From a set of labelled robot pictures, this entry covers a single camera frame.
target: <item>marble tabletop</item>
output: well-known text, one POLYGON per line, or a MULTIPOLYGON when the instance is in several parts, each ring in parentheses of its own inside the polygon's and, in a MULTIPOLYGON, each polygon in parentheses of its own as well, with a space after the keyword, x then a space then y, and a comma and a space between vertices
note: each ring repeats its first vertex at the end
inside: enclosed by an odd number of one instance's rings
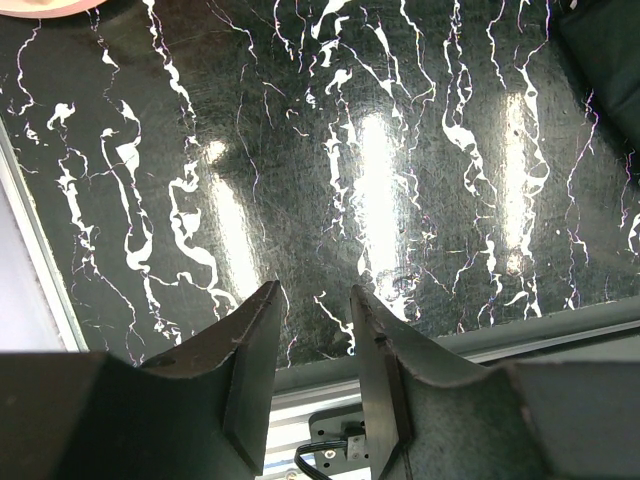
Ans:
POLYGON ((349 289, 462 334, 638 293, 633 153, 552 0, 109 0, 0 18, 0 116, 92 349, 139 364, 278 278, 278 365, 349 289))

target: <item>pink bowl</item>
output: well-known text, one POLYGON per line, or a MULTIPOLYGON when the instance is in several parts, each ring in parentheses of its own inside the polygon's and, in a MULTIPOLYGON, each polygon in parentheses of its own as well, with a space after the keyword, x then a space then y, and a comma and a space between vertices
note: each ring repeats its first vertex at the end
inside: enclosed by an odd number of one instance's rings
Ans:
POLYGON ((0 15, 56 18, 83 12, 105 0, 0 0, 0 15))

